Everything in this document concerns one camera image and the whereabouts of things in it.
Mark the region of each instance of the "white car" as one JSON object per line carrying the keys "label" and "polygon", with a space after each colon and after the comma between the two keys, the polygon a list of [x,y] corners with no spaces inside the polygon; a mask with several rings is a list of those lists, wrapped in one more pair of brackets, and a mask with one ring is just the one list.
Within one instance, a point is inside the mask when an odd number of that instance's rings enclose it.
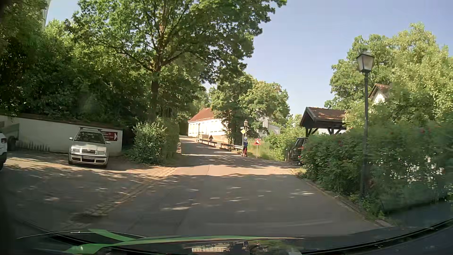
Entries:
{"label": "white car", "polygon": [[0,132],[0,170],[3,168],[3,164],[6,162],[8,143],[6,137]]}
{"label": "white car", "polygon": [[110,142],[105,140],[100,130],[81,127],[69,140],[72,141],[67,160],[69,165],[82,163],[107,167],[109,152],[106,144]]}

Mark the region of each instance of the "lamp post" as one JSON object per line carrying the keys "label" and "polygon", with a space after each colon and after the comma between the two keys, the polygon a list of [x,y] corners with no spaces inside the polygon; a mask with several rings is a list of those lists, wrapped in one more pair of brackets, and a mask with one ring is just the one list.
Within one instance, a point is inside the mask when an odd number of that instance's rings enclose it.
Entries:
{"label": "lamp post", "polygon": [[363,134],[363,166],[360,177],[360,196],[365,195],[365,183],[367,182],[367,153],[368,153],[368,74],[374,64],[374,56],[365,49],[357,57],[358,70],[365,75],[365,131]]}
{"label": "lamp post", "polygon": [[249,126],[249,122],[247,120],[244,121],[244,129],[246,130],[246,133],[244,134],[245,137],[247,137],[247,127]]}

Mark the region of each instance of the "metal railing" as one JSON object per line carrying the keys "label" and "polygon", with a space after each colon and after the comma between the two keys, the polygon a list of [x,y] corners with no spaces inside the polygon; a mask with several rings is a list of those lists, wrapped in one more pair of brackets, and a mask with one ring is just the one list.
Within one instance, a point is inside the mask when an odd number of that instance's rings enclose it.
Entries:
{"label": "metal railing", "polygon": [[207,144],[209,146],[219,147],[221,149],[237,150],[237,151],[242,150],[241,145],[231,145],[231,144],[224,143],[224,142],[216,142],[216,141],[210,141],[210,140],[200,139],[200,138],[197,138],[197,142]]}

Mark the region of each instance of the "parked car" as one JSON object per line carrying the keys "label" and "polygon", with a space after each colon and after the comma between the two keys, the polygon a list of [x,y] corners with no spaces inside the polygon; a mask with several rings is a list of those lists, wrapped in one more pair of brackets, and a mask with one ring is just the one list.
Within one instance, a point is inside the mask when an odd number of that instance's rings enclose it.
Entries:
{"label": "parked car", "polygon": [[8,143],[6,141],[6,136],[0,132],[0,171],[3,168],[3,164],[6,162],[8,155]]}
{"label": "parked car", "polygon": [[69,140],[72,145],[69,148],[68,164],[83,163],[107,167],[109,152],[104,135],[98,129],[81,127],[77,135]]}
{"label": "parked car", "polygon": [[307,137],[299,137],[296,139],[296,142],[291,147],[289,151],[289,158],[294,161],[299,161],[299,156],[301,151],[304,149],[304,145],[307,142]]}

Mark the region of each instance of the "building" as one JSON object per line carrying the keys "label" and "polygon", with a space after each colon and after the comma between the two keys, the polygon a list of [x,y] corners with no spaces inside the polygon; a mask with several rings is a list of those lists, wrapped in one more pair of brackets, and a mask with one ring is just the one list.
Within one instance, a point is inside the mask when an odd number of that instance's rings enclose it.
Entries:
{"label": "building", "polygon": [[47,21],[47,13],[49,11],[49,6],[50,6],[50,1],[51,0],[46,0],[47,1],[47,7],[43,10],[43,27],[46,26],[46,21]]}
{"label": "building", "polygon": [[215,118],[211,108],[204,108],[188,121],[188,136],[227,142],[222,120]]}
{"label": "building", "polygon": [[305,128],[305,137],[318,133],[338,134],[346,131],[344,110],[306,107],[299,126]]}
{"label": "building", "polygon": [[375,84],[368,98],[372,103],[384,101],[389,96],[390,85]]}
{"label": "building", "polygon": [[277,134],[280,135],[280,127],[269,124],[269,118],[260,118],[258,121],[263,123],[263,129],[258,130],[259,137],[266,137],[269,134]]}

